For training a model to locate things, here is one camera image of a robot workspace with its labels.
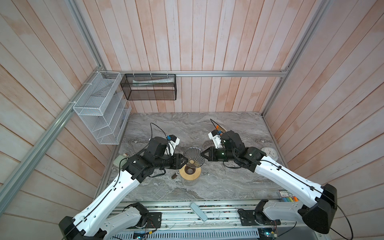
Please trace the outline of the round wooden dripper holder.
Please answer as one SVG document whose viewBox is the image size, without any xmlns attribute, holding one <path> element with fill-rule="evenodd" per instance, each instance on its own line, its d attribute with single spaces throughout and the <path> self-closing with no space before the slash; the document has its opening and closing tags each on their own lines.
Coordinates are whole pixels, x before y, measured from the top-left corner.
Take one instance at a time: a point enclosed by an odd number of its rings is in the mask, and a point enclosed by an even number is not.
<svg viewBox="0 0 384 240">
<path fill-rule="evenodd" d="M 191 168 L 187 165 L 183 166 L 179 171 L 180 176 L 187 181 L 196 180 L 201 175 L 201 172 L 201 168 Z"/>
</svg>

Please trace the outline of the clear glass carafe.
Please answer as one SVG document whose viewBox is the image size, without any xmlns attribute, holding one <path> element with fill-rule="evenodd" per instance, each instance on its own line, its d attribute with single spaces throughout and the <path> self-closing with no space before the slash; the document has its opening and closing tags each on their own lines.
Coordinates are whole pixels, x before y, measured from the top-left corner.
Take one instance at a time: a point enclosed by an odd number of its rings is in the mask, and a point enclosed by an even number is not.
<svg viewBox="0 0 384 240">
<path fill-rule="evenodd" d="M 171 177 L 172 180 L 181 180 L 186 186 L 193 186 L 197 183 L 200 177 L 202 168 L 191 168 L 187 165 L 183 166 L 180 170 L 174 173 Z"/>
</svg>

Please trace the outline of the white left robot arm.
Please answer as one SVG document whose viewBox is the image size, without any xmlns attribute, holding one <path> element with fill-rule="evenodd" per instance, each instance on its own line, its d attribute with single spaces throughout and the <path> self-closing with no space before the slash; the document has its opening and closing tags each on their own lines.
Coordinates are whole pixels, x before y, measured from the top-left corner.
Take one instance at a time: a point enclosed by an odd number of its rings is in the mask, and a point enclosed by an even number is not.
<svg viewBox="0 0 384 240">
<path fill-rule="evenodd" d="M 111 184 L 83 211 L 64 217 L 59 228 L 65 240 L 107 240 L 131 227 L 149 226 L 149 211 L 141 203 L 130 204 L 121 213 L 111 216 L 120 202 L 154 170 L 179 170 L 187 158 L 176 154 L 180 139 L 174 135 L 154 137 L 137 154 L 121 160 L 123 166 Z"/>
</svg>

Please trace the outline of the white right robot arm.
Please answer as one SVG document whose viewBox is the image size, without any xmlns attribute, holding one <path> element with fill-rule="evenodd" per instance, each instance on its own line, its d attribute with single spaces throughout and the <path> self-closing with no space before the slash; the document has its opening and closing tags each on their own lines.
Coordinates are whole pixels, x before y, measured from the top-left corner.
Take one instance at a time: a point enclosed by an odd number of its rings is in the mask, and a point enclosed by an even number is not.
<svg viewBox="0 0 384 240">
<path fill-rule="evenodd" d="M 234 131 L 213 130 L 208 134 L 214 146 L 201 156 L 209 162 L 233 161 L 240 168 L 259 174 L 298 198 L 297 204 L 261 200 L 254 210 L 259 225 L 277 220 L 304 223 L 310 229 L 327 234 L 337 211 L 337 190 L 330 184 L 321 186 L 280 165 L 256 147 L 246 147 Z"/>
</svg>

